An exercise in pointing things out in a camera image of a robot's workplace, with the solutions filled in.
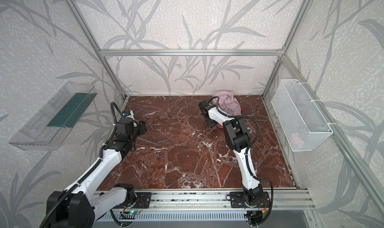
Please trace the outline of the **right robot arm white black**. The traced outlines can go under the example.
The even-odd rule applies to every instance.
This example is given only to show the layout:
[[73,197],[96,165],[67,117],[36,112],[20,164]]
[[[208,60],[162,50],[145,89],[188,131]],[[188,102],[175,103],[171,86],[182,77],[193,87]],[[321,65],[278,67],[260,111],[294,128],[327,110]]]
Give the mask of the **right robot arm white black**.
[[[259,123],[250,116],[225,113],[219,108],[218,97],[201,101],[199,108],[209,127],[217,124],[223,127],[227,146],[235,154],[241,170],[245,204],[249,207],[255,207],[265,194],[261,182],[270,181],[268,178],[260,179],[257,177],[251,157],[251,146],[260,137]],[[249,119],[257,125],[258,133],[253,140],[245,119]]]

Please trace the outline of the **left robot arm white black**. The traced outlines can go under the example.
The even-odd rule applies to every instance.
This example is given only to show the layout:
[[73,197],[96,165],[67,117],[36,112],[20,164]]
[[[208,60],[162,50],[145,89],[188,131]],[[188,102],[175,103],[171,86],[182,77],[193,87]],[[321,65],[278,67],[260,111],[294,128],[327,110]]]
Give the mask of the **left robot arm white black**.
[[91,228],[114,207],[128,207],[136,202],[134,187],[129,184],[118,184],[97,198],[93,197],[110,171],[134,147],[136,138],[147,132],[146,123],[134,120],[133,116],[121,118],[115,128],[114,138],[101,149],[101,156],[85,173],[64,191],[55,191],[49,196],[42,228]]

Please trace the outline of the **light pink cloth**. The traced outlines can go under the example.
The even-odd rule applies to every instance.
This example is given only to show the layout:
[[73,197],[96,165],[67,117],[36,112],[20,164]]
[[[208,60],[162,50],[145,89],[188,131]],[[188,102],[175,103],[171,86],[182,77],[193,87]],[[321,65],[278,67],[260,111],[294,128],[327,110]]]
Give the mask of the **light pink cloth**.
[[242,109],[234,94],[229,91],[219,91],[214,94],[214,97],[219,98],[219,106],[222,111],[229,115],[241,115]]

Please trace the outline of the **red cloth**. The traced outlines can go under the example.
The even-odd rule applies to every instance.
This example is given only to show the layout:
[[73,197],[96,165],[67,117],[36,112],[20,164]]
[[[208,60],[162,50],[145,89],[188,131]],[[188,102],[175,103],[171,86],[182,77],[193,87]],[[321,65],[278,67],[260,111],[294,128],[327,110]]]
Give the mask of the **red cloth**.
[[218,128],[220,128],[220,129],[222,129],[223,128],[223,126],[222,125],[220,125],[220,124],[217,124],[217,127]]

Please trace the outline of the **pink object in basket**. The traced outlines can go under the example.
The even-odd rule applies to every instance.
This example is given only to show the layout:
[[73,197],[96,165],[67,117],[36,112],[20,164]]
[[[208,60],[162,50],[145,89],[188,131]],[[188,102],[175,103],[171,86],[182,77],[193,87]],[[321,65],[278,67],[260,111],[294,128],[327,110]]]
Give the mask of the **pink object in basket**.
[[301,138],[299,133],[293,133],[291,134],[291,141],[295,146],[298,148],[302,148],[304,145],[304,140]]

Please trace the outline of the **aluminium frame horizontal bar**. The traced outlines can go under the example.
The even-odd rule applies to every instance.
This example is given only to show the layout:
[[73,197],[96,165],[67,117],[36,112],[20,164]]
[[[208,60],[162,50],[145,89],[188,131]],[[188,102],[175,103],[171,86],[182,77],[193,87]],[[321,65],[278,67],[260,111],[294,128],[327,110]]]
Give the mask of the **aluminium frame horizontal bar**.
[[276,49],[188,50],[188,49],[102,49],[102,56],[281,56]]

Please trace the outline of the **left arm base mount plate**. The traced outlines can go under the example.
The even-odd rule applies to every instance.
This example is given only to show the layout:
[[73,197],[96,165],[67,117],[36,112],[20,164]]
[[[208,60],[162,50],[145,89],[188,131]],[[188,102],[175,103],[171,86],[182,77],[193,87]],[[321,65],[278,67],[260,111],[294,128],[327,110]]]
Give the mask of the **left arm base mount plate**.
[[120,208],[125,209],[148,209],[151,202],[151,192],[138,192],[136,193],[134,201],[128,201],[120,204]]

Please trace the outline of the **clear plastic wall tray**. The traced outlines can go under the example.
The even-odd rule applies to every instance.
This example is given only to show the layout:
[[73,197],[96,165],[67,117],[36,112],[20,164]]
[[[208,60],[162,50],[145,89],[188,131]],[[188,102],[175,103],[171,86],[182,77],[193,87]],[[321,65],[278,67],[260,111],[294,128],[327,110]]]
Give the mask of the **clear plastic wall tray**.
[[9,141],[23,151],[55,151],[98,93],[91,84],[67,82]]

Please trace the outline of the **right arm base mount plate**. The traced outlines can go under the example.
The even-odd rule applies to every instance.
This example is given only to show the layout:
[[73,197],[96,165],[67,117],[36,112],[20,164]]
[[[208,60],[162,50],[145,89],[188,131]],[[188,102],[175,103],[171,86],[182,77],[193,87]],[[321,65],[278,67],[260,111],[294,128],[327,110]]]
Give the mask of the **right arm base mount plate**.
[[262,192],[255,198],[251,198],[244,192],[230,192],[229,196],[231,208],[262,208],[266,210],[271,203],[268,192]]

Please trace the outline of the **left aluminium frame post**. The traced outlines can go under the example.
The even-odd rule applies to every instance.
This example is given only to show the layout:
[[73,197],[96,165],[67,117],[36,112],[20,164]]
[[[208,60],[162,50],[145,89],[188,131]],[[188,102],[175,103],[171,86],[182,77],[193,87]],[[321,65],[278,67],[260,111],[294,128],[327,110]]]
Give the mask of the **left aluminium frame post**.
[[97,41],[94,38],[94,36],[92,35],[91,30],[90,30],[89,26],[87,25],[85,19],[83,18],[82,14],[80,12],[80,9],[78,8],[75,0],[63,0],[63,1],[68,6],[70,12],[74,16],[74,18],[75,18],[76,22],[78,23],[80,29],[82,30],[83,34],[85,35],[87,41],[90,43],[91,48],[92,48],[93,52],[95,53],[95,55],[97,57],[97,60],[102,64],[102,67],[104,68],[104,70],[106,71],[107,75],[109,76],[109,78],[111,79],[112,83],[114,84],[115,89],[118,91],[120,96],[125,100],[127,98],[127,94],[125,93],[122,85],[118,81],[117,76],[113,72],[112,68],[109,66],[109,64],[107,63],[106,59],[101,55],[100,48],[99,48],[99,46],[97,44]]

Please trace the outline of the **aluminium frame post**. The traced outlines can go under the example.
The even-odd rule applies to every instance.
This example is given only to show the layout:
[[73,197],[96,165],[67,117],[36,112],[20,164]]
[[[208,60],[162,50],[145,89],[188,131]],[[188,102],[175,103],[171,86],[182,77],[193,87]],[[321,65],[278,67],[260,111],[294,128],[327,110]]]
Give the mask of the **aluminium frame post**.
[[83,18],[82,14],[80,12],[80,9],[78,8],[75,0],[63,0],[63,1],[68,6],[70,12],[74,16],[74,18],[75,18],[76,22],[78,23],[80,29],[82,30],[83,34],[85,35],[87,41],[90,43],[91,48],[92,48],[93,52],[95,53],[95,55],[97,57],[97,60],[102,64],[102,67],[104,68],[104,70],[106,71],[107,75],[109,76],[109,78],[111,79],[112,83],[114,84],[115,89],[118,91],[120,96],[125,100],[127,98],[127,94],[125,93],[122,85],[118,81],[117,76],[113,72],[112,68],[109,66],[109,64],[107,63],[106,59],[101,55],[100,48],[99,48],[99,46],[97,44],[97,41],[94,38],[94,36],[92,35],[91,30],[90,30],[89,26],[87,25],[85,19]]
[[274,66],[274,69],[271,73],[271,76],[270,76],[270,78],[267,82],[267,85],[263,91],[263,94],[262,94],[263,99],[267,96],[267,93],[272,86],[273,80],[279,71],[279,67],[280,67],[280,64],[282,63],[282,59],[287,55],[288,49],[291,46],[291,44],[295,38],[295,35],[297,34],[297,32],[298,32],[298,30],[302,24],[302,21],[306,15],[306,13],[308,12],[312,3],[313,3],[313,0],[303,0],[302,4],[300,6],[300,9],[298,11],[298,14],[294,20],[294,23],[290,29],[290,32],[288,33],[287,39],[286,39],[286,41],[282,47],[282,54],[278,56],[278,60]]

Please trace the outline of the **aluminium front rail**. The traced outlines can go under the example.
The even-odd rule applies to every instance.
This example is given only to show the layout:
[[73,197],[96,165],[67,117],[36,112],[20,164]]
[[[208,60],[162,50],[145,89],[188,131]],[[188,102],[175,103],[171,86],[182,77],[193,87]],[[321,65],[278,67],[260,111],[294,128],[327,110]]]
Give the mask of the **aluminium front rail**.
[[[252,211],[268,209],[266,200],[248,207],[242,195],[232,198],[230,193],[242,189],[152,189],[135,190],[140,200],[149,203],[144,211]],[[274,189],[273,211],[314,210],[314,202],[307,190]]]

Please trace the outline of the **right aluminium frame post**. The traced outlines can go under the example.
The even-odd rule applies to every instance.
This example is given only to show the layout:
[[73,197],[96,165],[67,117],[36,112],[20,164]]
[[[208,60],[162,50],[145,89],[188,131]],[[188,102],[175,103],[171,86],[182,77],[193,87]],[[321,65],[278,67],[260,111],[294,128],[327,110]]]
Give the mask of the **right aluminium frame post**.
[[263,91],[263,94],[262,94],[263,99],[267,96],[267,93],[272,86],[273,80],[279,71],[279,67],[280,67],[280,64],[282,63],[282,59],[287,55],[288,49],[291,46],[291,44],[295,38],[295,35],[297,34],[297,32],[298,32],[298,30],[302,24],[302,21],[306,15],[306,13],[308,12],[312,3],[313,3],[313,0],[303,0],[302,4],[300,6],[300,9],[298,11],[298,14],[294,20],[294,23],[290,29],[290,32],[288,33],[287,39],[286,39],[286,41],[282,47],[282,54],[278,56],[278,60],[274,66],[274,69],[271,73],[271,76],[270,76],[270,78],[267,82],[267,85]]

